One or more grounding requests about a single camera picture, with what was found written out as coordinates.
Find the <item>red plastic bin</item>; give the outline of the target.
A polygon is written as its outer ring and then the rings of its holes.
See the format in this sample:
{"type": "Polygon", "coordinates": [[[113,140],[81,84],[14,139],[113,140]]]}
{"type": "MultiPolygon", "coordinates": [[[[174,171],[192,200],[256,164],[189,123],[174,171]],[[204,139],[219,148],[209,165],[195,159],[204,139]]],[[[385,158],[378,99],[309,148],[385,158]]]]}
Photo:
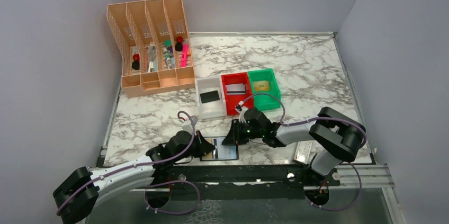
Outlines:
{"type": "Polygon", "coordinates": [[[248,74],[246,72],[222,74],[221,80],[226,115],[237,115],[236,106],[253,93],[248,74]]]}

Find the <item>silver patterned credit card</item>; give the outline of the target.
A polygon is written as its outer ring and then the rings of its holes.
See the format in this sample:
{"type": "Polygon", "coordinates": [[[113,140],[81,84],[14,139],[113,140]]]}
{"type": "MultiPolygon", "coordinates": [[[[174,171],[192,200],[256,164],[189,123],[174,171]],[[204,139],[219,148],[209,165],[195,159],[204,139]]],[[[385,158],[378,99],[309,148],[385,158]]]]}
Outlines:
{"type": "Polygon", "coordinates": [[[245,95],[246,86],[243,83],[238,84],[227,84],[225,85],[226,93],[228,95],[245,95]]]}

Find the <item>black leather card holder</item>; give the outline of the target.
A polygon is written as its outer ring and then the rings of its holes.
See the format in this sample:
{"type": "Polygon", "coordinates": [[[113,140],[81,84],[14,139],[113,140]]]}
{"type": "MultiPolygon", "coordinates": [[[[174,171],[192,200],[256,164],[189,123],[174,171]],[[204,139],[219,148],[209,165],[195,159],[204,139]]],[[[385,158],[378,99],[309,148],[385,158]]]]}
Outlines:
{"type": "Polygon", "coordinates": [[[202,162],[238,160],[238,147],[235,145],[223,145],[224,137],[206,137],[207,142],[215,146],[215,150],[209,154],[200,157],[202,162]]]}

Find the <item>white plastic bin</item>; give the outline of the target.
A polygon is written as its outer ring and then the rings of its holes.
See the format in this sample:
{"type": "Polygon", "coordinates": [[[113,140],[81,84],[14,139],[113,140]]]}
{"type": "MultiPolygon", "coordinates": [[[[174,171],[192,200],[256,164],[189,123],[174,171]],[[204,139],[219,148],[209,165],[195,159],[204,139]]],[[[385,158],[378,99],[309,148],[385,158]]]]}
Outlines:
{"type": "Polygon", "coordinates": [[[227,114],[221,76],[195,79],[197,109],[201,119],[224,117],[227,114]]]}

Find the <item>green plastic bin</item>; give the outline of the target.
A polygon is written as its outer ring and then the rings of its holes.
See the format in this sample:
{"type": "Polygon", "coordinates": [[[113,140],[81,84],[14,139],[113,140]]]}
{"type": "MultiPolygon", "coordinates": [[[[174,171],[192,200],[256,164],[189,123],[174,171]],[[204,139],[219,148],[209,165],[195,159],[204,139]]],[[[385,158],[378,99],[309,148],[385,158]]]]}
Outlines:
{"type": "Polygon", "coordinates": [[[261,93],[253,97],[254,105],[261,111],[274,110],[280,107],[280,103],[269,94],[281,100],[281,92],[273,69],[252,70],[248,72],[249,82],[254,94],[261,93]]]}

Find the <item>silver card tin box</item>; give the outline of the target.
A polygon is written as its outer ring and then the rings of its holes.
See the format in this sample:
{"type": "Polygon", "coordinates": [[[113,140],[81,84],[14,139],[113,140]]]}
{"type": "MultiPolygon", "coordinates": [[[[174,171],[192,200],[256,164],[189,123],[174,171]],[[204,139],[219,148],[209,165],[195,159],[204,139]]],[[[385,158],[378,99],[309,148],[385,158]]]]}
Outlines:
{"type": "Polygon", "coordinates": [[[311,148],[312,140],[298,142],[293,155],[293,161],[307,165],[309,162],[311,148]]]}

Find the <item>peach plastic desk organizer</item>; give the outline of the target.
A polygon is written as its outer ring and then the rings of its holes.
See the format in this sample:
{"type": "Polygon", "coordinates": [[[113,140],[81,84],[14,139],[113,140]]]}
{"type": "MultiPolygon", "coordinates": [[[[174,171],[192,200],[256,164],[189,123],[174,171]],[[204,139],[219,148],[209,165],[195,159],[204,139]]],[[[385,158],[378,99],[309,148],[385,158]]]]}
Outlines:
{"type": "Polygon", "coordinates": [[[195,87],[192,45],[183,0],[141,0],[110,4],[107,21],[122,56],[121,88],[127,97],[179,91],[195,87]],[[181,67],[182,51],[175,51],[176,37],[189,45],[187,66],[181,67]],[[163,43],[173,46],[175,68],[166,69],[163,43]],[[146,46],[155,44],[157,70],[147,72],[146,46]],[[132,70],[132,56],[140,55],[140,69],[132,70]]]}

